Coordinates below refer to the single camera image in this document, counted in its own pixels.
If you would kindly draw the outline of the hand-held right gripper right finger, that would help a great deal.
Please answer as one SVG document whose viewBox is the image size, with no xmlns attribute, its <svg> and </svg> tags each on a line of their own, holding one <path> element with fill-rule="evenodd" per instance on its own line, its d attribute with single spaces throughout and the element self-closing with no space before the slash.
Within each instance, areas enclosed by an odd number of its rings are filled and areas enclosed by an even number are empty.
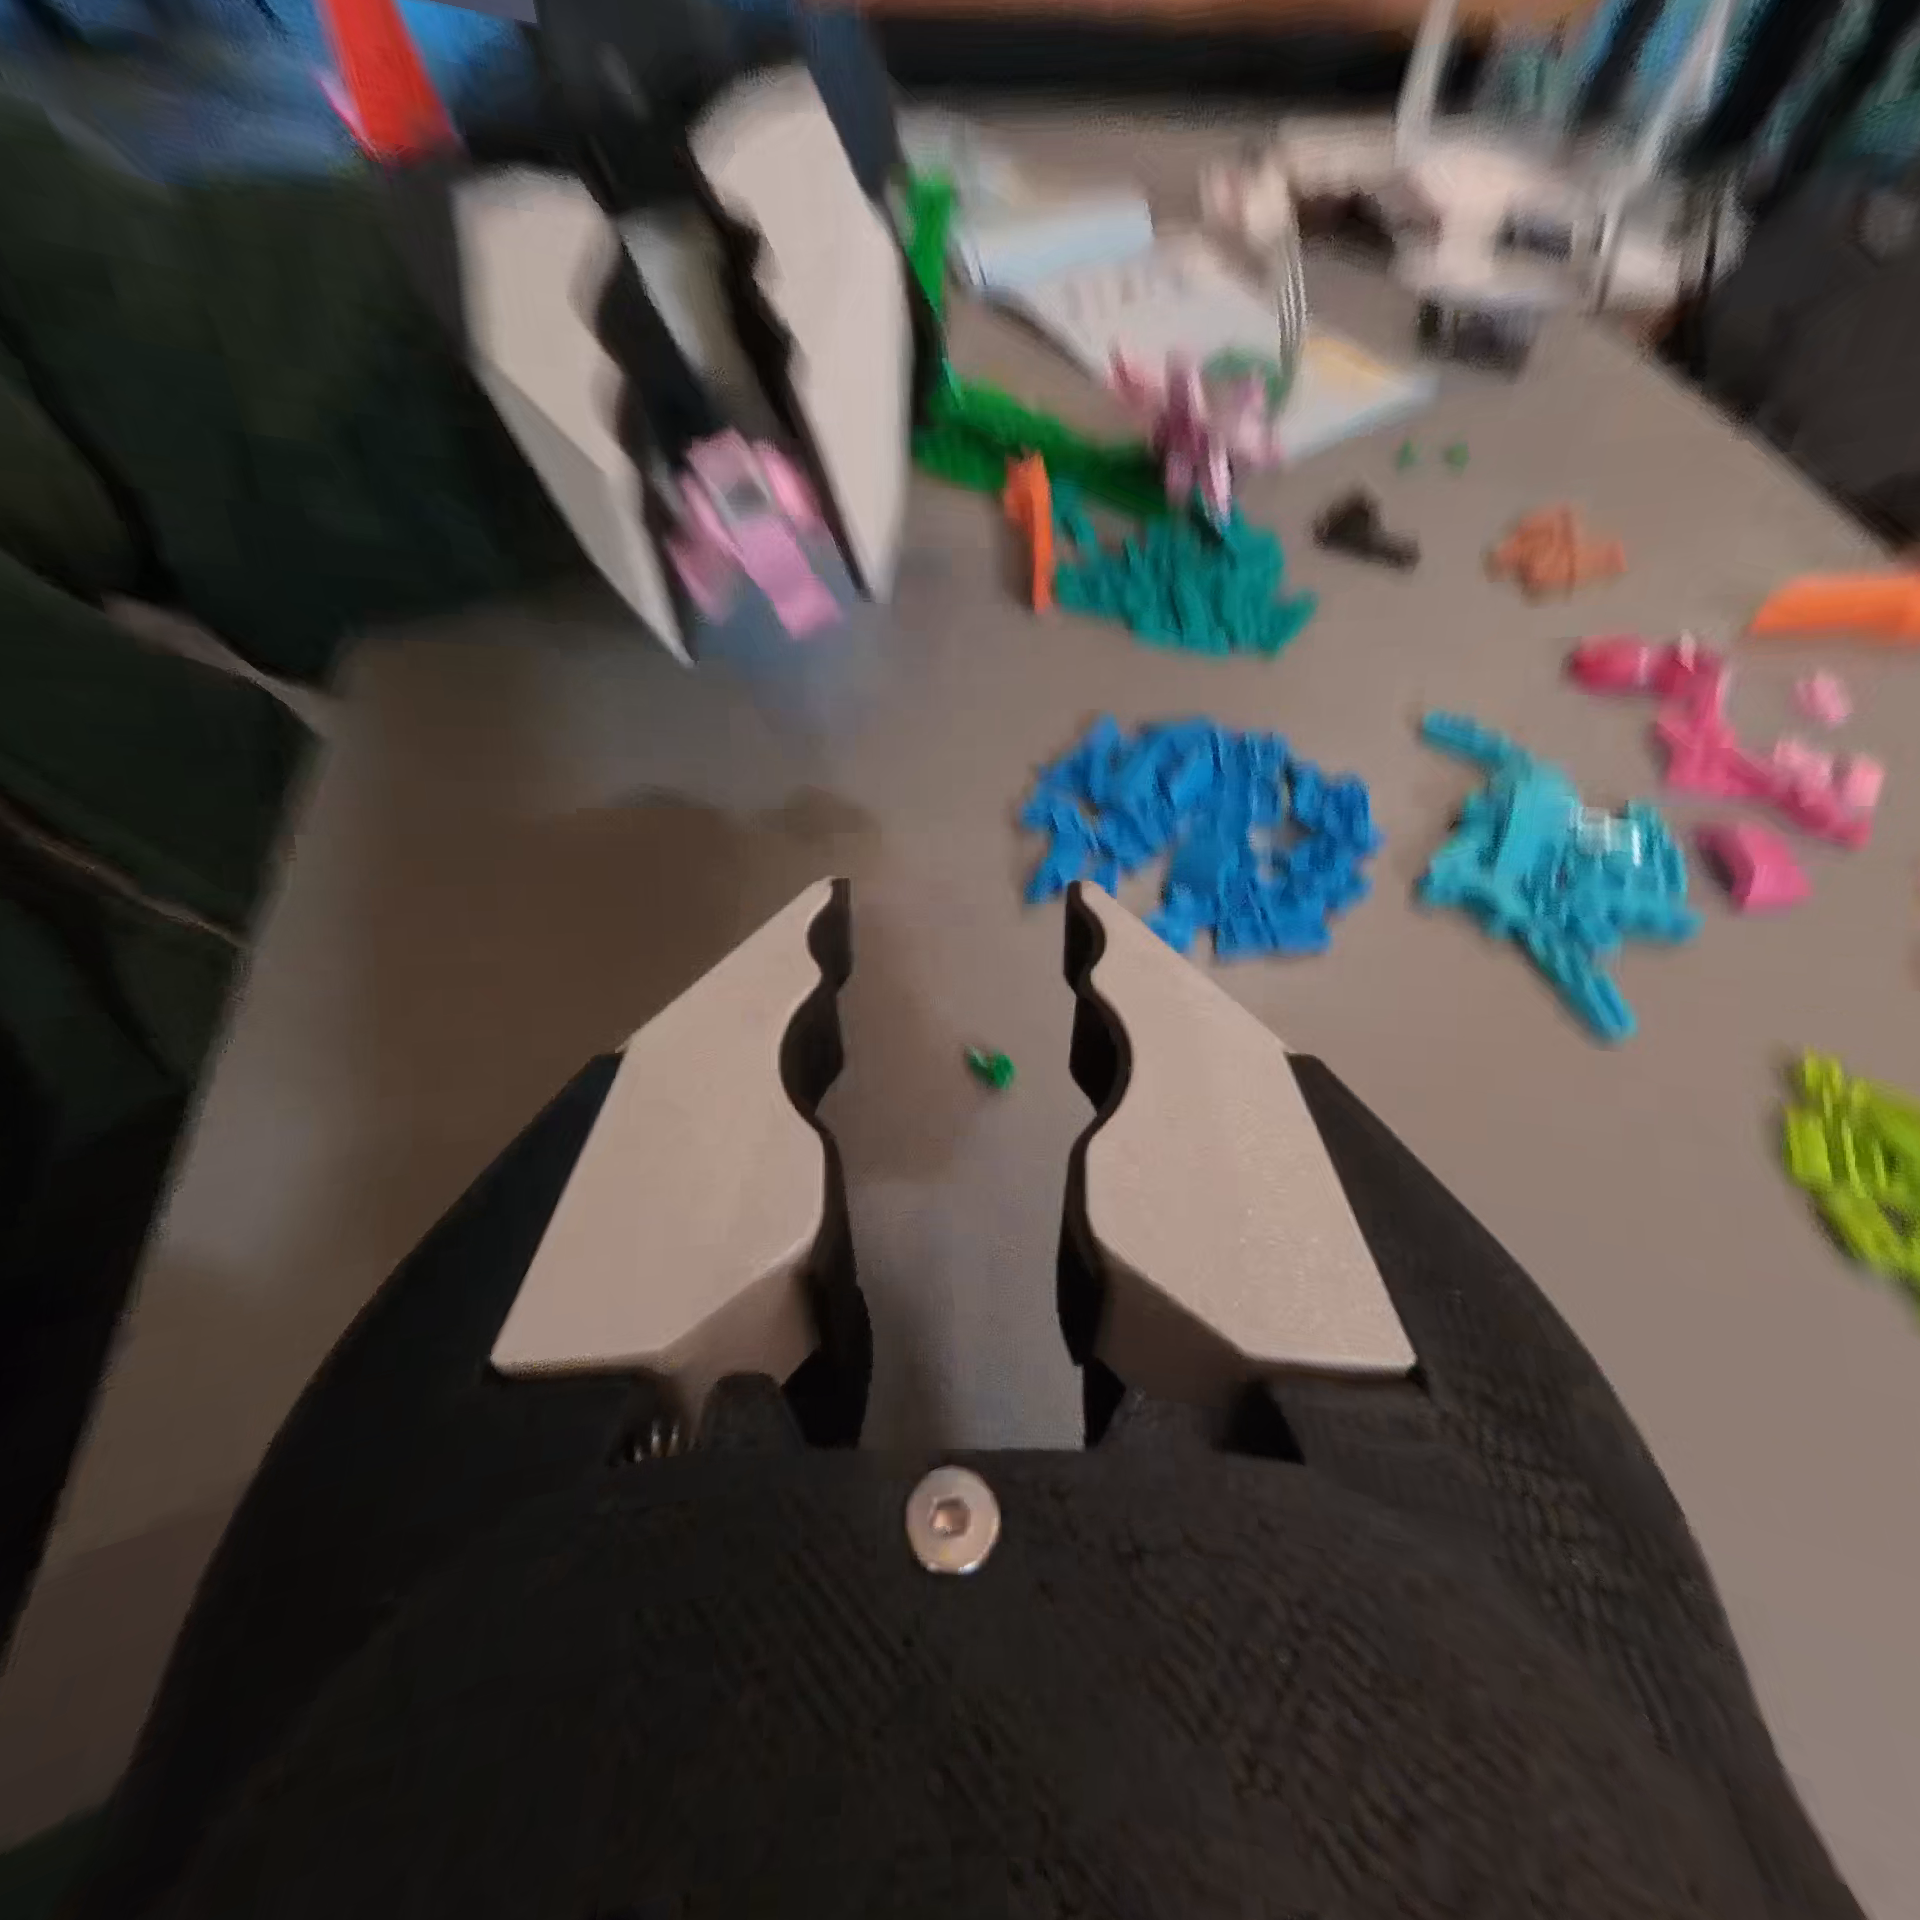
<svg viewBox="0 0 1920 1920">
<path fill-rule="evenodd" d="M 1059 1331 L 1083 1444 L 1123 1397 L 1207 1419 L 1284 1378 L 1409 1381 L 1386 1298 L 1285 1041 L 1100 882 L 1069 882 L 1069 1144 Z"/>
</svg>

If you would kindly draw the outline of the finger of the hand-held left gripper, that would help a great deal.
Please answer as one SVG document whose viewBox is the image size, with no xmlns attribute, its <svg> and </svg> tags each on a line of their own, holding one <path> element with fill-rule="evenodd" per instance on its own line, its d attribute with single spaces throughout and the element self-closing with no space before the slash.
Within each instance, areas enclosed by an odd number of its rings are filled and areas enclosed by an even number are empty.
<svg viewBox="0 0 1920 1920">
<path fill-rule="evenodd" d="M 597 304 L 625 261 L 585 179 L 467 175 L 449 199 L 467 366 L 514 454 L 625 607 L 693 663 L 668 566 L 645 524 L 645 481 L 617 434 L 625 375 Z"/>
<path fill-rule="evenodd" d="M 782 454 L 853 583 L 889 603 L 901 581 L 914 318 L 889 213 L 857 179 L 808 72 L 698 80 L 680 127 L 680 199 L 659 213 L 659 318 L 693 393 L 659 399 L 676 507 L 726 507 L 718 448 L 760 466 Z"/>
</svg>

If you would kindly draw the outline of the pink lego assembly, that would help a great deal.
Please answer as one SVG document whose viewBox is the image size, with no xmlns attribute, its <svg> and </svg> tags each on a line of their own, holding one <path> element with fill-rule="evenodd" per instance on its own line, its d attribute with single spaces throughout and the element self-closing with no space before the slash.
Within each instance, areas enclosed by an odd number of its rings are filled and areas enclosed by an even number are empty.
<svg viewBox="0 0 1920 1920">
<path fill-rule="evenodd" d="M 827 510 L 800 461 L 736 428 L 686 442 L 663 473 L 659 555 L 702 624 L 726 624 L 749 590 L 790 638 L 830 634 L 846 607 L 815 555 L 827 537 Z"/>
</svg>

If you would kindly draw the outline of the green lego build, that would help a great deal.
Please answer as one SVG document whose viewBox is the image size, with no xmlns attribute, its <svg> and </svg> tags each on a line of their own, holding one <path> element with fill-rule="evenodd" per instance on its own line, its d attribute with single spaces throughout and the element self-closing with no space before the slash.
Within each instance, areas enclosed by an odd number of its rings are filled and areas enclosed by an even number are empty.
<svg viewBox="0 0 1920 1920">
<path fill-rule="evenodd" d="M 914 336 L 914 461 L 966 497 L 1002 497 L 1007 466 L 1045 457 L 1052 484 L 1116 510 L 1165 517 L 1165 481 L 1148 442 L 1111 442 L 1023 403 L 1018 393 L 965 378 L 948 357 L 948 242 L 960 194 L 948 175 L 905 170 L 889 188 L 901 248 L 911 267 Z"/>
</svg>

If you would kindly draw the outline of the orange lego brick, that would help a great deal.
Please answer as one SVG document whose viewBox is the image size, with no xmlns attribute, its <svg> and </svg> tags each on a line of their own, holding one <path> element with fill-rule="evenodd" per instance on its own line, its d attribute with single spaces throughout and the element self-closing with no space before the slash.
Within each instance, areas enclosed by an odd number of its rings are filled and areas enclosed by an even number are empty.
<svg viewBox="0 0 1920 1920">
<path fill-rule="evenodd" d="M 1052 484 L 1045 454 L 1007 461 L 1002 510 L 1025 555 L 1025 603 L 1033 610 L 1059 607 L 1059 537 L 1052 537 Z"/>
</svg>

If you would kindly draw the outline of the lego instruction booklet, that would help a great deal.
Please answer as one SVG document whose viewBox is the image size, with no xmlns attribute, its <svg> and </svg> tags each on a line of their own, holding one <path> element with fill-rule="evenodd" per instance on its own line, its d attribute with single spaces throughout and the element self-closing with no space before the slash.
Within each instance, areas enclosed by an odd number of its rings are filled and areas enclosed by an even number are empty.
<svg viewBox="0 0 1920 1920">
<path fill-rule="evenodd" d="M 1100 386 L 1189 363 L 1207 387 L 1263 387 L 1274 461 L 1417 421 L 1436 375 L 1384 363 L 1311 318 L 1304 237 L 1212 213 L 1161 230 L 1134 194 L 960 213 L 948 261 Z"/>
</svg>

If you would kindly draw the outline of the pile of blue lego pieces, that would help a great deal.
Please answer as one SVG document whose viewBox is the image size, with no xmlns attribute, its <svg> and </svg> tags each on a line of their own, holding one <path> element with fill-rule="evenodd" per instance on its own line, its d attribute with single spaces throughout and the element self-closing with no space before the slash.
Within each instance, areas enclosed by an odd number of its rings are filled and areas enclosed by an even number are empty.
<svg viewBox="0 0 1920 1920">
<path fill-rule="evenodd" d="M 1025 907 L 1075 882 L 1111 897 L 1148 877 L 1148 929 L 1218 963 L 1317 959 L 1341 913 L 1375 893 L 1384 830 L 1375 787 L 1297 754 L 1285 733 L 1173 721 L 1097 721 L 1037 766 L 1023 814 L 1037 860 Z"/>
</svg>

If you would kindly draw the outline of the pile of teal lego pieces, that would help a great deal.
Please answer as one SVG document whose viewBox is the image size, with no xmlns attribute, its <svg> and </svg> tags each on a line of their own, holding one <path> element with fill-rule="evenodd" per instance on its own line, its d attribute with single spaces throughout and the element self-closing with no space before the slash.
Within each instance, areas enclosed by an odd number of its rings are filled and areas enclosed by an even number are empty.
<svg viewBox="0 0 1920 1920">
<path fill-rule="evenodd" d="M 1109 537 L 1075 490 L 1052 490 L 1052 603 L 1207 662 L 1277 662 L 1317 610 L 1291 583 L 1284 537 L 1249 517 L 1142 517 Z"/>
</svg>

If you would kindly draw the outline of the pile of cyan lego pieces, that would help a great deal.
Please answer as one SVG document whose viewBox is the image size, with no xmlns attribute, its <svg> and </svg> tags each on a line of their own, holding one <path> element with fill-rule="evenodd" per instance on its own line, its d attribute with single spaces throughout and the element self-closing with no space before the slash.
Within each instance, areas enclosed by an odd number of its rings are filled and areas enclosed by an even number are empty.
<svg viewBox="0 0 1920 1920">
<path fill-rule="evenodd" d="M 1432 852 L 1417 907 L 1469 913 L 1515 946 L 1596 1041 L 1641 1033 L 1615 952 L 1684 946 L 1702 929 L 1692 867 L 1648 806 L 1588 810 L 1563 766 L 1469 712 L 1432 708 L 1418 744 L 1478 773 L 1450 833 Z"/>
</svg>

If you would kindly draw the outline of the red object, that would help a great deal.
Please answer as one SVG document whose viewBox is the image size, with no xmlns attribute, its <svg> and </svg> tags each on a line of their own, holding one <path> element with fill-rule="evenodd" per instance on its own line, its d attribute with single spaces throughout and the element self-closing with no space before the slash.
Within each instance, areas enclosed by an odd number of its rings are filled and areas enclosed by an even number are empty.
<svg viewBox="0 0 1920 1920">
<path fill-rule="evenodd" d="M 328 72 L 326 98 L 379 166 L 404 166 L 459 151 L 444 89 L 394 0 L 312 0 Z"/>
</svg>

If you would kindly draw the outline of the blue cloth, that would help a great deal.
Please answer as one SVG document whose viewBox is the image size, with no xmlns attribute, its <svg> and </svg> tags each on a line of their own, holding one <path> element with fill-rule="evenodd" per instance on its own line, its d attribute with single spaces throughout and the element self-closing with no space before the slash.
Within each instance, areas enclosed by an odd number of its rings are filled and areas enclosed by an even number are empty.
<svg viewBox="0 0 1920 1920">
<path fill-rule="evenodd" d="M 550 160 L 538 34 L 514 13 L 401 6 L 454 132 L 480 160 Z M 6 199 L 65 175 L 279 188 L 362 175 L 307 0 L 0 6 Z"/>
</svg>

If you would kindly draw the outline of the person's dark green clothing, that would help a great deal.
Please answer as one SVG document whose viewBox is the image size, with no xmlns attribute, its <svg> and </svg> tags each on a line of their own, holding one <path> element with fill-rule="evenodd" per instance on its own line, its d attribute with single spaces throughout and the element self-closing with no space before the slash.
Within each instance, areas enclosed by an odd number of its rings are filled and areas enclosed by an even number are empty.
<svg viewBox="0 0 1920 1920">
<path fill-rule="evenodd" d="M 513 566 L 381 205 L 6 102 L 6 1638 L 302 784 L 272 681 Z"/>
</svg>

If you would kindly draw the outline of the pile of light orange pieces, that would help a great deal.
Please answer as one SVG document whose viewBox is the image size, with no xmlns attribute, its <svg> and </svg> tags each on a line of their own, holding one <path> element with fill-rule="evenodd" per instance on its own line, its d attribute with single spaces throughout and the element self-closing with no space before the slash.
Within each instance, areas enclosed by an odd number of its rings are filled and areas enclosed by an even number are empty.
<svg viewBox="0 0 1920 1920">
<path fill-rule="evenodd" d="M 1613 537 L 1588 537 L 1582 510 L 1550 507 L 1503 527 L 1503 537 L 1482 555 L 1482 577 L 1527 603 L 1563 603 L 1621 581 L 1628 555 Z"/>
</svg>

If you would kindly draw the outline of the large orange curved piece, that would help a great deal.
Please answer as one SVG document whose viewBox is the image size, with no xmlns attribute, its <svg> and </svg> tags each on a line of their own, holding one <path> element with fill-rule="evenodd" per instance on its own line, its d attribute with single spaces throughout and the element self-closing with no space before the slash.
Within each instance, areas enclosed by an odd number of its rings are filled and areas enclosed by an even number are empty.
<svg viewBox="0 0 1920 1920">
<path fill-rule="evenodd" d="M 1749 610 L 1744 638 L 1780 644 L 1920 644 L 1920 571 L 1877 571 L 1877 577 L 1792 577 L 1778 583 L 1762 610 Z"/>
</svg>

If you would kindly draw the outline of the white frame stand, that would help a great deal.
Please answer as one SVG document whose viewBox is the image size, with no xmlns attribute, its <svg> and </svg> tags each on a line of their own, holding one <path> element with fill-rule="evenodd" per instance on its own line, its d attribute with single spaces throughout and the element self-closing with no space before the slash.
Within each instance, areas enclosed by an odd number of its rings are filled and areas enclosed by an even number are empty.
<svg viewBox="0 0 1920 1920">
<path fill-rule="evenodd" d="M 1428 6 L 1394 107 L 1394 274 L 1432 363 L 1515 378 L 1557 313 L 1675 318 L 1737 255 L 1737 205 L 1684 166 L 1744 6 L 1503 16 L 1469 107 L 1461 6 Z"/>
</svg>

